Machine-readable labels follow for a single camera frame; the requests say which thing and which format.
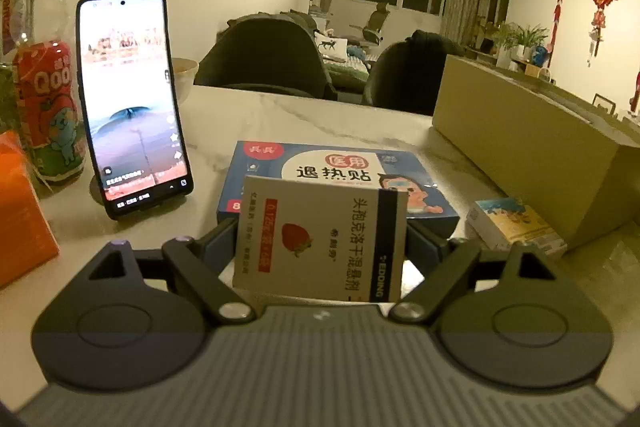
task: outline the dark blue stripe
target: dark blue stripe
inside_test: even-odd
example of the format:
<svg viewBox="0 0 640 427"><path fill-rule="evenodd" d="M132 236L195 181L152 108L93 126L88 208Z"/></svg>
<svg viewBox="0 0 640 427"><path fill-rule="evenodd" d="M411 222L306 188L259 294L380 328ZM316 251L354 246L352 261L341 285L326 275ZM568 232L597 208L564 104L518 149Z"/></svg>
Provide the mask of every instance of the dark blue stripe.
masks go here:
<svg viewBox="0 0 640 427"><path fill-rule="evenodd" d="M398 212L398 192L378 191L378 222L376 224L376 245L373 252L371 289L369 302L388 302L391 288L391 273L396 246L396 214Z"/></svg>

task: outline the phone screen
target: phone screen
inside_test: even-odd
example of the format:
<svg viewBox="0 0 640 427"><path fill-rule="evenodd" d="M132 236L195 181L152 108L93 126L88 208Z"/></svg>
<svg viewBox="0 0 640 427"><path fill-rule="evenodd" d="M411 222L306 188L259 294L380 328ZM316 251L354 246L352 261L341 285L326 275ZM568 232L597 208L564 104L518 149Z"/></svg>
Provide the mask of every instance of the phone screen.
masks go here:
<svg viewBox="0 0 640 427"><path fill-rule="evenodd" d="M190 192L164 0L83 0L78 33L85 127L108 212Z"/></svg>

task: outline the white marble table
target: white marble table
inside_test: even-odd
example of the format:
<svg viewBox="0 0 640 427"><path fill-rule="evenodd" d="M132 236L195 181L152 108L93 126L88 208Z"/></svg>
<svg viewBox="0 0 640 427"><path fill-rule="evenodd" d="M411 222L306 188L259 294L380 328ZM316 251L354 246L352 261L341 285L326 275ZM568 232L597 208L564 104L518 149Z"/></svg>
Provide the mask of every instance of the white marble table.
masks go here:
<svg viewBox="0 0 640 427"><path fill-rule="evenodd" d="M178 235L199 237L216 225L216 206L238 140L362 146L414 152L465 216L474 200L500 190L423 116L338 102L196 86L180 108L195 190L121 222L110 220L81 178L45 198L44 212L60 243L56 259L0 290L0 400L16 409L45 384L30 347L38 314L111 239L156 248ZM462 220L455 235L472 234ZM607 315L616 332L599 384L628 408L640 402L640 227L626 225L567 254L562 265Z"/></svg>

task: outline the orange box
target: orange box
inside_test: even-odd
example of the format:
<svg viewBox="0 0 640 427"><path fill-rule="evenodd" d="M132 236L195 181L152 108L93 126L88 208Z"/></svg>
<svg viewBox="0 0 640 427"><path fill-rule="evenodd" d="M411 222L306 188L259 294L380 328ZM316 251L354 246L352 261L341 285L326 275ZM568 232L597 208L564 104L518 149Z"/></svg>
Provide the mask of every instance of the orange box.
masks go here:
<svg viewBox="0 0 640 427"><path fill-rule="evenodd" d="M0 287L58 255L13 132L0 135Z"/></svg>

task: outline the strawberry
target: strawberry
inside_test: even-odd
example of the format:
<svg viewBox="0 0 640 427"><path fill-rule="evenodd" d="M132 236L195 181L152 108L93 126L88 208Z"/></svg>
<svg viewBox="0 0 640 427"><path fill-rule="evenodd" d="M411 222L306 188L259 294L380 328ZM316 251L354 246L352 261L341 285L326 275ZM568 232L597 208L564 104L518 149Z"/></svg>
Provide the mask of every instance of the strawberry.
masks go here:
<svg viewBox="0 0 640 427"><path fill-rule="evenodd" d="M286 223L282 226L282 243L284 248L292 251L296 257L300 253L311 247L313 239L309 237L309 233L293 223Z"/></svg>

